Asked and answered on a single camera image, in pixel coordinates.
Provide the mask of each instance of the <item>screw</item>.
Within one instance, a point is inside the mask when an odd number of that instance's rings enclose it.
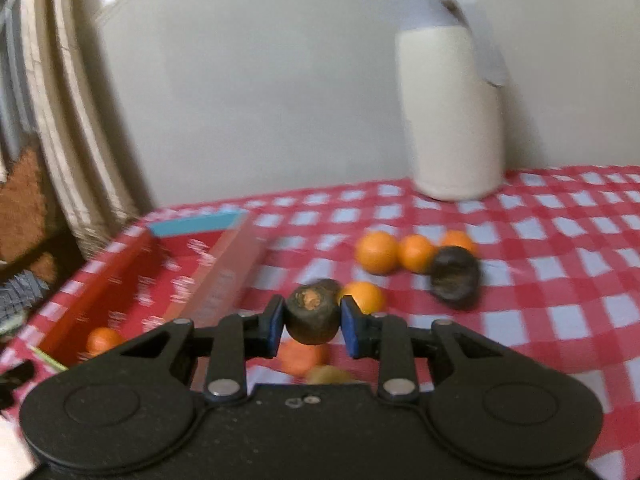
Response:
[[[389,379],[382,385],[382,387],[390,395],[404,396],[409,395],[415,390],[415,383],[409,379],[397,378]]]
[[[304,396],[303,399],[307,404],[320,404],[320,397],[315,395]]]
[[[233,379],[218,379],[210,382],[207,390],[216,397],[230,397],[240,391],[240,384]]]
[[[303,401],[302,399],[300,399],[300,397],[293,397],[292,399],[287,399],[284,401],[285,406],[287,406],[288,408],[301,408]]]

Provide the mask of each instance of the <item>red and white checkered tablecloth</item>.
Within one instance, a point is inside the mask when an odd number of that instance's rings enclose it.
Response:
[[[605,412],[591,467],[607,480],[640,475],[640,167],[513,173],[493,196],[457,204],[429,200],[408,180],[398,180],[166,208],[144,221],[238,207],[254,211],[258,235],[271,244],[239,308],[261,310],[274,292],[288,294],[315,278],[371,280],[385,289],[390,311],[412,326],[451,317],[574,375],[597,394]],[[478,307],[449,310],[425,292],[423,277],[406,271],[386,277],[363,272],[353,247],[368,229],[399,237],[417,232],[434,242],[446,230],[467,231],[481,248]],[[135,228],[115,243],[130,236]],[[113,254],[107,251],[97,261],[108,257]],[[44,307],[2,355],[0,369],[31,356],[26,345],[39,342],[42,327],[61,315],[73,293],[61,292]],[[376,364],[351,361],[339,335],[332,357],[356,377],[376,379]],[[277,359],[251,361],[250,385],[291,382],[279,366]],[[431,388],[426,364],[417,367],[421,388]],[[51,373],[38,364],[36,381],[18,399]]]

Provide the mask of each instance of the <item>white wall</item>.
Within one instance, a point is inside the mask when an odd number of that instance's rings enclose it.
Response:
[[[156,203],[408,174],[385,0],[83,1]],[[640,0],[480,1],[510,164],[640,163]]]

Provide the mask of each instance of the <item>thermos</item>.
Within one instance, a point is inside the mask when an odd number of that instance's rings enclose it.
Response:
[[[504,174],[507,71],[476,0],[395,0],[399,92],[417,190],[438,200],[494,192]]]

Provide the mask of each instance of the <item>orange fruit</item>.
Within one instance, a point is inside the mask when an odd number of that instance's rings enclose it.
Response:
[[[316,366],[329,361],[329,347],[327,345],[303,345],[295,339],[280,343],[278,359],[281,370],[294,377],[304,377]]]
[[[356,244],[356,261],[371,274],[388,274],[398,268],[398,241],[384,231],[371,231]]]
[[[478,246],[464,231],[447,231],[440,240],[441,247],[462,247],[469,251],[476,258],[479,256]]]
[[[340,298],[343,296],[351,296],[363,314],[373,314],[386,308],[385,295],[373,283],[349,283],[340,293]]]
[[[101,326],[91,330],[86,340],[86,350],[89,354],[97,356],[112,348],[116,348],[116,346],[121,343],[124,343],[123,337],[113,328]]]
[[[422,235],[408,235],[400,241],[400,264],[416,274],[425,274],[438,248]]]

